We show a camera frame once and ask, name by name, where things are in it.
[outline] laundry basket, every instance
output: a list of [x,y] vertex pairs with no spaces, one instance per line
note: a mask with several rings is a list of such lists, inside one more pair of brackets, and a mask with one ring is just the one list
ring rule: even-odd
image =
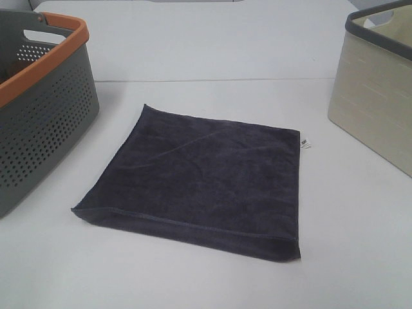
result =
[[[63,35],[31,41],[24,30]],[[98,113],[78,18],[0,10],[0,216],[64,157]]]
[[[382,12],[388,22],[364,26]],[[349,15],[328,116],[412,176],[412,1]]]

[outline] wall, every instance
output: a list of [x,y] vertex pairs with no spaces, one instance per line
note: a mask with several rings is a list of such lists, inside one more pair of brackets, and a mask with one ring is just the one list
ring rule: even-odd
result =
[[[45,2],[45,1],[47,0],[30,0],[34,8],[38,6],[41,2]],[[152,0],[152,1],[156,1],[156,2],[190,2],[190,1],[192,2],[202,2],[202,1],[219,2],[219,1],[232,1],[232,0]],[[363,8],[370,8],[371,6],[377,6],[377,5],[381,5],[382,3],[388,3],[392,1],[393,0],[349,0],[349,2],[351,2],[353,5],[355,5],[360,10]]]
[[31,10],[28,0],[0,0],[0,8]]

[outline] folded towel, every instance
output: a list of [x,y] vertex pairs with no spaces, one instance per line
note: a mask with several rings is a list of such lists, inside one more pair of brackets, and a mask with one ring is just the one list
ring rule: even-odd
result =
[[271,261],[300,257],[299,132],[144,106],[72,209],[103,227]]

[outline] towel tag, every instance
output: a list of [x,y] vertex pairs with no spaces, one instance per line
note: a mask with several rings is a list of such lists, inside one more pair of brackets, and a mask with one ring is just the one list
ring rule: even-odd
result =
[[311,148],[312,144],[309,141],[309,138],[305,137],[304,135],[301,135],[301,148],[302,149],[308,149]]

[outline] towel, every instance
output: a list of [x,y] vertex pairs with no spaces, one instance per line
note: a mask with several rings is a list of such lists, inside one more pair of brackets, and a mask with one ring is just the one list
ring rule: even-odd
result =
[[300,258],[299,132],[145,105],[72,209],[94,225],[269,261]]

